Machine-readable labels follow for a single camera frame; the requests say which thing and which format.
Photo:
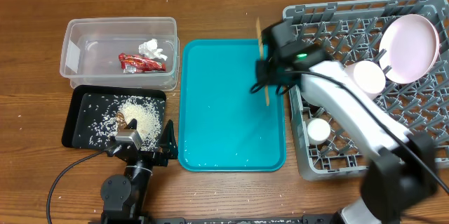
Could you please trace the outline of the wooden chopstick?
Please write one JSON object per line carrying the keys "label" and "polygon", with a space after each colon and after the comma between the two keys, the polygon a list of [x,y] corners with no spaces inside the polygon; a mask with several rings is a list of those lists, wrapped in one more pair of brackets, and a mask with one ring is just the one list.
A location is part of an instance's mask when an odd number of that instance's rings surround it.
{"label": "wooden chopstick", "polygon": [[[258,40],[258,47],[259,47],[259,52],[260,52],[260,59],[264,60],[264,45],[262,43],[262,30],[261,30],[259,17],[256,18],[255,27],[256,27],[256,32],[257,32],[257,40]],[[266,84],[264,85],[264,96],[265,96],[266,106],[269,107],[269,104],[270,104],[269,90],[268,90],[268,87]]]}

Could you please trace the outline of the red snack wrapper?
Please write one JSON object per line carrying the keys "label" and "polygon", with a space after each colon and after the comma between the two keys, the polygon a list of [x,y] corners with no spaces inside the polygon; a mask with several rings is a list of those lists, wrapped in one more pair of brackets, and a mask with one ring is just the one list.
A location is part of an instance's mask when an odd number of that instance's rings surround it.
{"label": "red snack wrapper", "polygon": [[121,69],[126,74],[145,72],[165,72],[166,65],[162,62],[146,58],[142,55],[119,54]]}

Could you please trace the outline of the white cup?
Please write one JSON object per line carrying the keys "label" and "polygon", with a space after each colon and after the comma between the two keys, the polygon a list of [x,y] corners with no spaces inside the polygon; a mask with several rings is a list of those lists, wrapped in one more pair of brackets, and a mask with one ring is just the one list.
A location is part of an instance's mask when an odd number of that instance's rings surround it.
{"label": "white cup", "polygon": [[307,122],[307,135],[311,145],[320,145],[326,142],[330,132],[330,125],[324,119],[313,118]]}

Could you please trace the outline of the white tissue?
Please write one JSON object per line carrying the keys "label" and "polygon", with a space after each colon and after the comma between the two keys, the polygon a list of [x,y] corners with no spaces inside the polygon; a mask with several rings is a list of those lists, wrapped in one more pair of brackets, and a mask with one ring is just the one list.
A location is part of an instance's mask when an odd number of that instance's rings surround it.
{"label": "white tissue", "polygon": [[158,47],[158,41],[156,39],[151,39],[140,44],[138,46],[138,52],[140,55],[149,59],[162,59],[164,61],[168,59],[168,56],[162,53],[163,49]]}

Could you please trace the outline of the pink small bowl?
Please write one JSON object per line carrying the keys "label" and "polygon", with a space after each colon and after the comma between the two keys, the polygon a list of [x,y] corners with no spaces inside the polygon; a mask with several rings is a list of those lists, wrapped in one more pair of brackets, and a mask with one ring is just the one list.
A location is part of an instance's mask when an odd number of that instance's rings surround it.
{"label": "pink small bowl", "polygon": [[376,99],[385,88],[384,72],[374,62],[355,62],[345,67],[344,71],[371,100]]}

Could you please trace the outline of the pink plate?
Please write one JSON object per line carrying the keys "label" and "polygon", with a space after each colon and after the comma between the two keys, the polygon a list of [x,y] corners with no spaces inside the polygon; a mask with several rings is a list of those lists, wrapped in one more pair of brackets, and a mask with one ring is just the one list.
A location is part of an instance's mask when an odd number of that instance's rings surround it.
{"label": "pink plate", "polygon": [[393,21],[382,35],[379,59],[386,78],[398,84],[417,81],[433,67],[438,57],[439,37],[427,18],[409,14]]}

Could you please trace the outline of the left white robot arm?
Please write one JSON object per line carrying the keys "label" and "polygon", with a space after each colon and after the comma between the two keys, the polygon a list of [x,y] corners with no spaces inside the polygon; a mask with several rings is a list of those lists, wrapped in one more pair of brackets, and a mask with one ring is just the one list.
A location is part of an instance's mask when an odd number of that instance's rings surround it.
{"label": "left white robot arm", "polygon": [[88,155],[63,169],[56,177],[46,200],[46,220],[52,222],[51,199],[59,180],[76,165],[102,153],[117,157],[126,163],[122,175],[108,177],[102,184],[100,196],[103,200],[101,223],[152,223],[148,214],[142,211],[149,181],[155,166],[166,167],[171,159],[178,158],[174,123],[169,120],[159,140],[158,150],[143,152],[142,139],[137,131],[138,122],[132,119],[124,129],[109,140],[108,146]]}

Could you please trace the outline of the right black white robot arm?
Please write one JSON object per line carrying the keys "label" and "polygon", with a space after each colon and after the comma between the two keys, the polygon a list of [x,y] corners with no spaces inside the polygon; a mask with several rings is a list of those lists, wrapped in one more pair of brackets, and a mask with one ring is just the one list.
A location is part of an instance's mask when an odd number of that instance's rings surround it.
{"label": "right black white robot arm", "polygon": [[430,135],[411,133],[383,112],[319,46],[278,48],[256,61],[255,73],[251,93],[264,86],[297,86],[308,103],[330,113],[369,161],[361,196],[328,223],[400,223],[403,211],[438,187],[448,189],[437,174]]}

